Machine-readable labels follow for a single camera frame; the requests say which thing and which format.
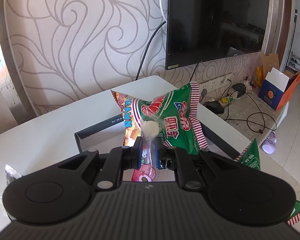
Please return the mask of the purple plastic bottle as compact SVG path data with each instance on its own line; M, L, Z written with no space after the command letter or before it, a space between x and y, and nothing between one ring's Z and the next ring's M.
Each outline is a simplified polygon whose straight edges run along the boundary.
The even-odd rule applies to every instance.
M270 132L267 138L261 145L262 150L266 154L273 154L276 150L276 134L275 132Z

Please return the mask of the green striped snack bag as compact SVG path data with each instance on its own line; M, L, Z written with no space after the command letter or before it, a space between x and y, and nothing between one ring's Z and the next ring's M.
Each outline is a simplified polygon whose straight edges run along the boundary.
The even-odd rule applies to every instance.
M179 147L188 154L197 155L208 144L197 118L199 86L190 82L152 101L137 100L136 109L142 121L159 123L159 137L169 147Z

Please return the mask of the black wall television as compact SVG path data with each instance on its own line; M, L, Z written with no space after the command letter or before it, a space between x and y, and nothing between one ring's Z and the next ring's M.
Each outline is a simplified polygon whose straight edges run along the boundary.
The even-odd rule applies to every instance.
M167 70L261 51L269 0L168 0Z

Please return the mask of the clear white candy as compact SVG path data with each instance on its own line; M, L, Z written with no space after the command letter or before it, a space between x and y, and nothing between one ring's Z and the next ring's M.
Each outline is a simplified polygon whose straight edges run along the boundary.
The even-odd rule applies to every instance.
M143 138L143 152L141 167L132 173L133 182L153 182L157 167L155 162L155 139L162 128L161 123L153 120L143 121L141 125L141 137Z

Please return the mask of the orange prawn cracker bag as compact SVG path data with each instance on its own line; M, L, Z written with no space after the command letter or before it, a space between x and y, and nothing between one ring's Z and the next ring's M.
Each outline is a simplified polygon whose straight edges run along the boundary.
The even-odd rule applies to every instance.
M141 136L142 118L139 112L139 99L111 90L112 96L120 108L125 124L124 146L133 146L137 137Z

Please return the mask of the white wall socket strip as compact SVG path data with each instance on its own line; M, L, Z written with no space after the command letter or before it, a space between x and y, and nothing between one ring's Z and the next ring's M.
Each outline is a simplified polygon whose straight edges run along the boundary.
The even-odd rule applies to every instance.
M230 84L231 77L232 72L229 72L228 74L215 77L209 81L204 81L199 84L199 91L202 92L202 90L205 89L207 93L210 93L224 86L228 86Z

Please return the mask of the dark grey tray box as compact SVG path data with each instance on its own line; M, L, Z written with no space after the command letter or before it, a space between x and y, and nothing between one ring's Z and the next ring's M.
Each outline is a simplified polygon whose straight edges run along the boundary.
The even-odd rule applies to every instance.
M200 125L210 151L233 160L240 157L241 151L234 149L206 125ZM164 123L160 121L143 121L141 123L141 136L145 137L146 146L154 141L155 136L159 134L159 129L163 127ZM120 146L125 140L125 122L122 115L116 115L76 132L75 140L81 153L87 150L99 150L101 153L109 152L111 146Z

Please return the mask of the blue orange cardboard box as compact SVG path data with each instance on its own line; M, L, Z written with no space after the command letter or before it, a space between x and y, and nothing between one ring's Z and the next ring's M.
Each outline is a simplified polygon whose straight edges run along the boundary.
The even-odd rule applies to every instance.
M276 68L272 68L262 83L258 97L277 111L290 100L299 82L300 71L289 77Z

